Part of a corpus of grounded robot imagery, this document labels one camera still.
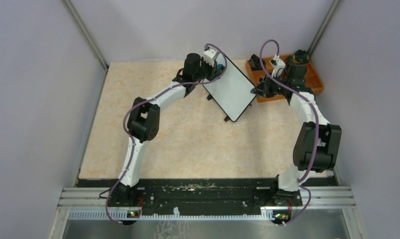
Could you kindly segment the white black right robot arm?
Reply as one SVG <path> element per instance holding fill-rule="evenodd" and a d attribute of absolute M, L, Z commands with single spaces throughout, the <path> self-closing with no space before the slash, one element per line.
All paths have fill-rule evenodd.
<path fill-rule="evenodd" d="M 285 67 L 274 65 L 271 73 L 251 90 L 264 98 L 283 96 L 297 113 L 302 126 L 293 149 L 293 164 L 276 177 L 269 192 L 270 201 L 282 205 L 296 198 L 296 193 L 311 176 L 333 169 L 337 159 L 342 129 L 331 124 L 320 112 L 311 88 L 305 84 L 306 67 L 290 65 L 288 76 L 282 77 Z"/>

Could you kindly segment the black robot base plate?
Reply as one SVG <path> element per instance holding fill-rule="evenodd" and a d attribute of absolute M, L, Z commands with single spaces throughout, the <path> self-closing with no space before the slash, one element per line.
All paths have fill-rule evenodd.
<path fill-rule="evenodd" d="M 78 188 L 100 188 L 98 199 L 107 201 L 109 213 L 128 208 L 126 220 L 148 216 L 257 216 L 262 207 L 287 213 L 307 202 L 299 191 L 283 193 L 275 178 L 252 179 L 141 179 L 134 189 L 119 184 L 109 197 L 115 179 L 80 179 Z"/>

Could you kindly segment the white whiteboard black frame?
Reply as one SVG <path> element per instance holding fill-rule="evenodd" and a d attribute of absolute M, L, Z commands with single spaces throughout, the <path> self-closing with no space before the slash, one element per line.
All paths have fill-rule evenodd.
<path fill-rule="evenodd" d="M 213 96 L 226 116 L 229 116 L 230 121 L 236 122 L 256 98 L 255 94 L 250 93 L 255 86 L 230 59 L 219 55 L 216 62 L 222 65 L 227 63 L 224 74 L 203 87 Z"/>

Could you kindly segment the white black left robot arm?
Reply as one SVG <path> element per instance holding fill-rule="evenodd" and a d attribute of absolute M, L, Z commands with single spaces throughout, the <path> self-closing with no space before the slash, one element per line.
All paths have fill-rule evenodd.
<path fill-rule="evenodd" d="M 140 179 L 140 169 L 146 149 L 159 131 L 160 113 L 167 107 L 190 94 L 196 85 L 211 84 L 223 76 L 228 67 L 227 58 L 224 65 L 219 66 L 215 57 L 208 62 L 206 56 L 196 53 L 187 55 L 184 67 L 161 92 L 146 99 L 137 97 L 132 108 L 123 119 L 124 131 L 129 136 L 127 155 L 123 169 L 117 182 L 112 186 L 107 198 L 113 193 L 126 206 L 134 205 L 138 200 L 138 192 L 133 188 Z"/>

